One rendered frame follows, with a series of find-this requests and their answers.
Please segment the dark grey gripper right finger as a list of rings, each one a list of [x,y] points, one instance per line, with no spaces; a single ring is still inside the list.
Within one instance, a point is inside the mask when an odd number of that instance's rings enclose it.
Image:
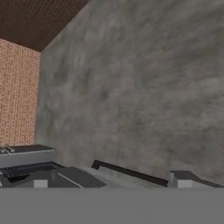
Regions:
[[[224,185],[199,178],[191,171],[169,171],[167,186],[174,188],[224,188]]]

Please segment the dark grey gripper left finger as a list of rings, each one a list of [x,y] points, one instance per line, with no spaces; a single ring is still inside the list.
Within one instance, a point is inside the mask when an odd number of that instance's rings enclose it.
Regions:
[[[25,174],[21,179],[0,178],[0,187],[102,188],[106,184],[86,171],[75,167]]]

